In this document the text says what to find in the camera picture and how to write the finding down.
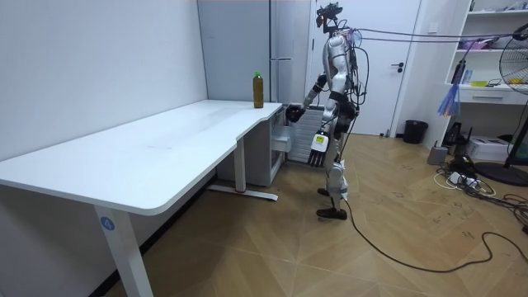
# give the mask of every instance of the door handle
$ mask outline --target door handle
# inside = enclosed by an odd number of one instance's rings
[[[502,100],[503,99],[503,96],[484,96],[484,95],[480,95],[480,96],[473,96],[473,99],[475,100],[486,100],[486,99],[492,99],[492,100]]]
[[[404,62],[400,62],[400,64],[390,64],[390,66],[398,67],[398,73],[402,73],[403,72],[403,66],[405,66],[405,63]]]

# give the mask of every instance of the power strip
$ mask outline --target power strip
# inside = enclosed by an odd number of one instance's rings
[[[458,172],[451,173],[451,175],[449,176],[449,181],[453,185],[458,185],[460,181],[462,181],[463,183],[468,186],[471,186],[472,188],[475,188],[479,184],[479,181],[477,179],[466,177],[465,175],[461,175]]]

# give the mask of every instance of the black trash can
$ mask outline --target black trash can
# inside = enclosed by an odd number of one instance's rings
[[[420,144],[428,126],[426,122],[420,120],[406,120],[403,141],[408,144]]]

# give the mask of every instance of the white desk drawer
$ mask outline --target white desk drawer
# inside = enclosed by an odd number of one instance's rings
[[[460,90],[460,102],[488,104],[520,104],[519,94],[498,90]]]
[[[288,153],[294,143],[295,130],[290,126],[276,126],[271,134],[271,150]]]

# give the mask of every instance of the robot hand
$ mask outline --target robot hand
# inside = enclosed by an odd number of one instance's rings
[[[306,110],[300,106],[288,106],[288,108],[286,108],[286,118],[291,122],[297,123],[305,111]]]

